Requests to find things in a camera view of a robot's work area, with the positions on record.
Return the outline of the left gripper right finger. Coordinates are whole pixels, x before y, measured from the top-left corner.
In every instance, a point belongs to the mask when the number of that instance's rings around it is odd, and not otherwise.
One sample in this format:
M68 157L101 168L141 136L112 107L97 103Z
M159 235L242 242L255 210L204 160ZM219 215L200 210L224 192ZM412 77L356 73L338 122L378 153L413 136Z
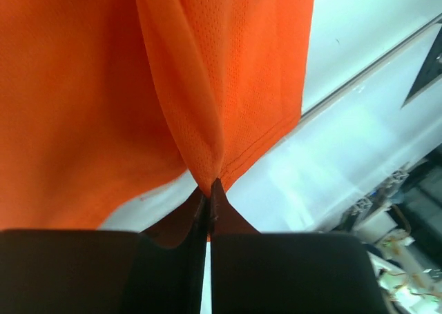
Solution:
M220 235L255 235L255 229L230 203L222 182L217 178L211 185L210 203L210 242Z

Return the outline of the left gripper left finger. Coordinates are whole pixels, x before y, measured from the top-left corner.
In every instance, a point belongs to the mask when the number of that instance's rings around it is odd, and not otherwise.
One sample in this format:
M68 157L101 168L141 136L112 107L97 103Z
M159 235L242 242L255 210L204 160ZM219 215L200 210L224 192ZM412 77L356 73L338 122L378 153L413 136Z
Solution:
M175 210L141 234L163 248L179 246L190 233L194 221L198 221L206 201L204 193L196 188Z

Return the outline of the orange t shirt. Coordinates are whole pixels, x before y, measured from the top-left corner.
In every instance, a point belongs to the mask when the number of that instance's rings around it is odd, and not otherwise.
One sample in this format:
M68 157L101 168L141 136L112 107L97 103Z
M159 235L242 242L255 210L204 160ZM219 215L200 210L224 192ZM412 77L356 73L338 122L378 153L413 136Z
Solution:
M294 129L314 0L1 0L1 227L96 228Z

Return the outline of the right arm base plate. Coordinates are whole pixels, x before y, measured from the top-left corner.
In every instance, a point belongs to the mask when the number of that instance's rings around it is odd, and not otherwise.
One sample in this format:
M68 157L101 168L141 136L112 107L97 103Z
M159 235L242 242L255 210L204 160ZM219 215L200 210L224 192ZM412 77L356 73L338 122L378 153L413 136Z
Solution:
M415 97L441 79L441 30L439 30L419 72L402 105L405 107Z

